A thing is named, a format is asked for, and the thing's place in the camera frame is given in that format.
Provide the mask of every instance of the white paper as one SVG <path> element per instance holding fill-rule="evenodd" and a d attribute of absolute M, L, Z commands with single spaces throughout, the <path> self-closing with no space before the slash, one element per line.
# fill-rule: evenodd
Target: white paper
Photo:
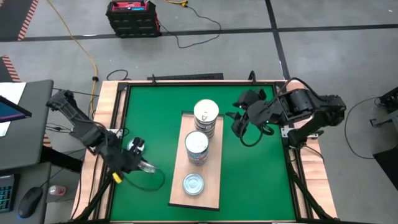
<path fill-rule="evenodd" d="M 18 104 L 24 92 L 26 83 L 0 83 L 0 96 Z M 11 121 L 0 123 L 0 137 L 5 136 Z"/>

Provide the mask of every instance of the computer mouse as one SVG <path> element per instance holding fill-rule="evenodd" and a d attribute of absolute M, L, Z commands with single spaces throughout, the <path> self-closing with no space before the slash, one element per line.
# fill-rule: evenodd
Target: computer mouse
<path fill-rule="evenodd" d="M 32 187 L 29 189 L 19 203 L 18 215 L 21 218 L 29 218 L 35 212 L 42 196 L 43 190 L 41 187 Z"/>

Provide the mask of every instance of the yellow cable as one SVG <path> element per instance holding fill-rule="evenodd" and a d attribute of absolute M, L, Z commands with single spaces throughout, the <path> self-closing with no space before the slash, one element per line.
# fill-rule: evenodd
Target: yellow cable
<path fill-rule="evenodd" d="M 169 1 L 169 0 L 163 0 L 163 2 L 172 3 L 172 4 L 179 4 L 179 5 L 181 5 L 181 7 L 186 7 L 187 4 L 188 4 L 188 1 L 187 1 L 187 0 L 185 0 L 185 1 L 180 1 L 180 2 L 177 2 L 177 1 Z"/>
<path fill-rule="evenodd" d="M 76 42 L 76 44 L 79 45 L 79 47 L 84 51 L 84 53 L 87 55 L 87 57 L 89 58 L 91 64 L 93 65 L 94 68 L 94 77 L 98 77 L 98 69 L 97 66 L 93 60 L 93 57 L 84 49 L 84 47 L 79 43 L 79 41 L 76 40 L 76 38 L 72 35 L 72 32 L 70 32 L 70 29 L 67 25 L 67 23 L 63 20 L 63 17 L 61 16 L 61 14 L 57 11 L 57 9 L 54 7 L 54 5 L 50 2 L 50 0 L 47 0 L 47 2 L 50 4 L 50 6 L 52 7 L 52 9 L 54 9 L 54 11 L 57 13 L 58 17 L 61 19 L 63 25 L 65 26 L 65 28 L 67 28 L 67 31 L 70 35 L 70 38 L 72 38 L 72 40 L 74 40 Z M 93 108 L 93 98 L 94 98 L 94 92 L 95 92 L 95 87 L 96 87 L 97 81 L 93 80 L 93 87 L 91 88 L 91 101 L 90 101 L 90 114 L 93 113 L 94 108 Z"/>

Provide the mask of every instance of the table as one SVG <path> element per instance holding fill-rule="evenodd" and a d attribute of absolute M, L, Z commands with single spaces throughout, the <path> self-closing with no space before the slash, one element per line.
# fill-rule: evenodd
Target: table
<path fill-rule="evenodd" d="M 0 171 L 0 175 L 16 174 L 19 179 L 14 208 L 11 212 L 0 213 L 0 220 L 7 224 L 41 224 L 44 223 L 45 210 L 47 207 L 47 191 L 49 184 L 43 185 L 43 196 L 34 214 L 26 219 L 18 217 L 18 206 L 26 192 L 32 187 L 39 187 L 50 178 L 51 164 L 49 162 L 35 164 L 28 167 Z"/>
<path fill-rule="evenodd" d="M 18 105 L 31 112 L 32 117 L 11 121 L 7 134 L 0 137 L 0 170 L 51 162 L 53 165 L 80 172 L 80 160 L 43 146 L 49 114 L 46 103 L 51 97 L 53 84 L 53 80 L 26 83 Z"/>

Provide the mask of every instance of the wooden frame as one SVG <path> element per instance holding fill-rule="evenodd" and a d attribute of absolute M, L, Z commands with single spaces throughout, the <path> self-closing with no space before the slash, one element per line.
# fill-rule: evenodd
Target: wooden frame
<path fill-rule="evenodd" d="M 222 84 L 222 83 L 243 83 L 250 85 L 252 80 L 160 80 L 157 83 L 190 83 L 190 84 L 200 84 L 200 83 L 214 83 L 214 84 Z M 258 82 L 283 82 L 283 80 L 258 80 Z M 101 93 L 99 96 L 96 114 L 95 114 L 95 121 L 104 124 L 107 128 L 111 125 L 111 120 L 114 112 L 114 106 L 116 102 L 116 95 L 118 92 L 118 85 L 119 83 L 136 83 L 136 84 L 143 84 L 143 85 L 150 85 L 152 81 L 107 81 L 103 82 Z M 294 90 L 296 88 L 303 88 L 303 85 L 299 82 L 292 81 L 287 85 L 287 90 Z M 124 102 L 126 97 L 126 91 L 120 90 L 120 98 L 118 102 L 118 108 L 115 110 L 117 111 L 117 117 L 115 120 L 115 127 L 119 128 L 121 125 L 122 120 L 122 113 L 124 108 Z M 297 123 L 295 126 L 303 125 L 305 122 L 302 121 Z M 310 147 L 314 148 L 318 152 L 320 152 L 320 147 L 318 141 L 309 140 L 307 143 Z M 83 163 L 83 169 L 81 172 L 81 181 L 82 181 L 82 188 L 81 188 L 81 197 L 80 203 L 78 205 L 76 214 L 74 216 L 77 217 L 83 211 L 83 209 L 88 205 L 90 200 L 89 195 L 90 191 L 92 190 L 91 196 L 93 197 L 94 194 L 97 192 L 99 184 L 100 184 L 100 177 L 103 167 L 103 160 L 102 158 L 98 159 L 96 167 L 94 167 L 96 160 L 96 156 L 93 156 L 91 153 L 86 152 L 86 157 Z M 307 188 L 310 193 L 314 196 L 314 198 L 318 201 L 318 203 L 323 207 L 323 209 L 331 216 L 336 217 L 336 210 L 333 203 L 333 199 L 330 192 L 330 187 L 328 183 L 328 178 L 326 176 L 325 166 L 316 154 L 302 150 L 301 153 L 301 161 L 303 165 L 303 174 L 305 176 L 305 180 L 307 183 Z M 297 197 L 298 197 L 298 206 L 300 209 L 300 214 L 302 218 L 309 217 L 307 215 L 305 209 L 305 201 L 302 197 L 301 192 L 296 187 Z M 73 205 L 73 210 L 78 203 L 78 194 L 79 189 L 76 192 L 76 199 Z M 101 205 L 99 207 L 98 218 L 105 218 L 106 217 L 106 210 L 108 207 L 108 197 L 109 197 L 109 188 L 103 195 Z"/>

